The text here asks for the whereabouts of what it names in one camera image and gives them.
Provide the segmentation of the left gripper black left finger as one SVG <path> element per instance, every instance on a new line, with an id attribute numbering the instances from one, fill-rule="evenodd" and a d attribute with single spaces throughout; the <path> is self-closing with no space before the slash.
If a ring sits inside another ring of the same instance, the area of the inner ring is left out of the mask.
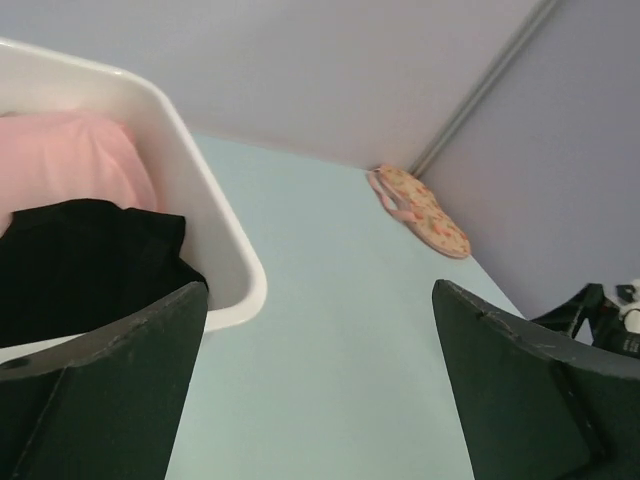
<path id="1" fill-rule="evenodd" d="M 192 282 L 133 315 L 2 363 L 2 478 L 164 478 L 207 297 Z"/>

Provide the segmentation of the black cloth garment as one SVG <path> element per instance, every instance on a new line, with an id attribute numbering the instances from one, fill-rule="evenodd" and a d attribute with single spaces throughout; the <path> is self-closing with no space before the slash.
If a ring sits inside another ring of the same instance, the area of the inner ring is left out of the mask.
<path id="1" fill-rule="evenodd" d="M 16 211 L 1 236 L 1 345 L 82 334 L 204 276 L 186 220 L 94 199 Z"/>

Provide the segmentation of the pink cloth garment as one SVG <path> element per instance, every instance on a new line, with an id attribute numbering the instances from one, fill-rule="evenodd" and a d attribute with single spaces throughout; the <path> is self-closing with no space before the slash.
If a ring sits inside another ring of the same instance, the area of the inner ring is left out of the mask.
<path id="1" fill-rule="evenodd" d="M 90 111 L 3 116 L 1 230 L 16 211 L 74 199 L 158 208 L 129 128 Z"/>

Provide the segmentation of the floral mesh laundry bag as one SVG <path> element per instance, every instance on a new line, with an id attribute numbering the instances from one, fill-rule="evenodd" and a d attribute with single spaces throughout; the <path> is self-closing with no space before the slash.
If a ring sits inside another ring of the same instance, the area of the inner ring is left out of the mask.
<path id="1" fill-rule="evenodd" d="M 397 167 L 381 165 L 367 173 L 367 180 L 384 210 L 424 244 L 453 259 L 471 255 L 466 234 L 417 178 Z"/>

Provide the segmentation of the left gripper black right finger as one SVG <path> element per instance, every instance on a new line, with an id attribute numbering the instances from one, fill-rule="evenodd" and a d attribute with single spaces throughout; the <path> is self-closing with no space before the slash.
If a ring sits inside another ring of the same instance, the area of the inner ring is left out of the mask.
<path id="1" fill-rule="evenodd" d="M 437 332 L 478 479 L 635 479 L 639 358 L 510 314 L 449 280 Z"/>

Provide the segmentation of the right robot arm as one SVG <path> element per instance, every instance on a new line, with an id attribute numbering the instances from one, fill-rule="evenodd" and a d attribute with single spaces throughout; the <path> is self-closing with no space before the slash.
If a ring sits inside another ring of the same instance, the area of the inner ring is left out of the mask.
<path id="1" fill-rule="evenodd" d="M 606 295 L 602 284 L 589 283 L 532 322 L 571 339 L 587 322 L 593 347 L 638 359 L 639 280 L 617 285 L 614 299 Z"/>

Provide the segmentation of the white plastic bin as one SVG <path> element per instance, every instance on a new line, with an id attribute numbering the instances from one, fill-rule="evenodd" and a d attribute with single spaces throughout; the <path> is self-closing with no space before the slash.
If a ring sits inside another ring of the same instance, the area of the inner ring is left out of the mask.
<path id="1" fill-rule="evenodd" d="M 261 261 L 194 138 L 157 86 L 114 66 L 4 38 L 1 110 L 92 110 L 123 122 L 160 205 L 186 219 L 181 256 L 209 287 L 203 338 L 260 312 L 267 296 Z"/>

